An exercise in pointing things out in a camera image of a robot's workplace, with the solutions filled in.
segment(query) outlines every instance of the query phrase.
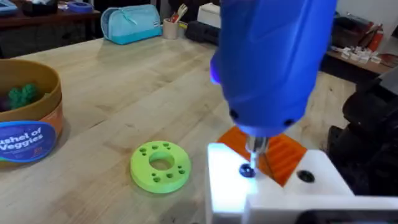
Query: hole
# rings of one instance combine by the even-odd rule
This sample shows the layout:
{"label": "hole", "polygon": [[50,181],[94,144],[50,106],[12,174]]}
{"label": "hole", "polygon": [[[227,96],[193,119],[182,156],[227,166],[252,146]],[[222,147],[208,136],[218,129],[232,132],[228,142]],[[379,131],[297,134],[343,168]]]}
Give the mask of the hole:
{"label": "hole", "polygon": [[157,170],[168,170],[174,166],[174,157],[168,152],[155,152],[150,156],[149,164]]}
{"label": "hole", "polygon": [[239,117],[235,110],[230,110],[229,115],[232,117],[232,119],[237,119]]}
{"label": "hole", "polygon": [[315,177],[310,171],[307,170],[300,170],[297,172],[297,176],[299,177],[300,180],[306,182],[306,183],[314,183],[315,182]]}
{"label": "hole", "polygon": [[256,175],[254,169],[249,164],[242,164],[239,173],[244,177],[254,177]]}
{"label": "hole", "polygon": [[284,122],[284,126],[288,127],[288,126],[292,125],[293,123],[294,123],[294,120],[293,120],[293,119],[287,119],[287,120]]}

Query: drill bit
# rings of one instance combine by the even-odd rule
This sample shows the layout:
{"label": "drill bit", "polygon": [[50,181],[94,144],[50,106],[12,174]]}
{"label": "drill bit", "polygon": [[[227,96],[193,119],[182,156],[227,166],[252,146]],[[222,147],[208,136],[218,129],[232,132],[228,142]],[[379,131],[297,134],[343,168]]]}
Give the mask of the drill bit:
{"label": "drill bit", "polygon": [[[250,167],[252,169],[255,170],[257,168],[259,157],[268,151],[268,143],[268,137],[248,136],[248,140],[246,141],[246,150],[250,152]],[[270,177],[273,178],[273,173],[269,166],[267,157],[266,166],[270,171]]]}

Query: green 3d printed part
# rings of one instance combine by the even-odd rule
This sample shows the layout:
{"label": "green 3d printed part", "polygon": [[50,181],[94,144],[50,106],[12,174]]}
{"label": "green 3d printed part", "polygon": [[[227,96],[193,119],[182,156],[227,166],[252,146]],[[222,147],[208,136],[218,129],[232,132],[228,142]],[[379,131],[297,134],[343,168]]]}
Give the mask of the green 3d printed part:
{"label": "green 3d printed part", "polygon": [[[166,161],[171,167],[155,169],[150,163],[156,160]],[[133,153],[130,172],[132,179],[144,190],[164,194],[178,190],[186,183],[191,173],[191,161],[180,146],[167,141],[152,141]]]}

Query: blue label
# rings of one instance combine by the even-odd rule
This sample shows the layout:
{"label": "blue label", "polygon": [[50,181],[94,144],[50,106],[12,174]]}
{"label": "blue label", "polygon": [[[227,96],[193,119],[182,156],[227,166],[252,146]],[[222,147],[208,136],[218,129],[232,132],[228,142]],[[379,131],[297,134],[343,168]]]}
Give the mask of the blue label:
{"label": "blue label", "polygon": [[0,123],[0,160],[32,162],[53,149],[57,135],[53,126],[41,121]]}

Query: workbench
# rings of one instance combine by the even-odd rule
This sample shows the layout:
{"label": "workbench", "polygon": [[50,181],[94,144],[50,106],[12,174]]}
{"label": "workbench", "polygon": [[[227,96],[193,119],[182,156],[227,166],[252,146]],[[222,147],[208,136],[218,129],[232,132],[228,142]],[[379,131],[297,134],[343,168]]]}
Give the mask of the workbench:
{"label": "workbench", "polygon": [[[0,223],[205,224],[206,147],[233,126],[209,78],[214,51],[156,37],[21,57],[59,72],[65,127],[51,155],[0,171]],[[341,107],[353,92],[354,84],[319,73],[307,115],[287,134],[325,147],[329,126],[345,127]],[[153,140],[182,146],[192,161],[188,182],[174,193],[152,194],[131,179],[133,150]]]}

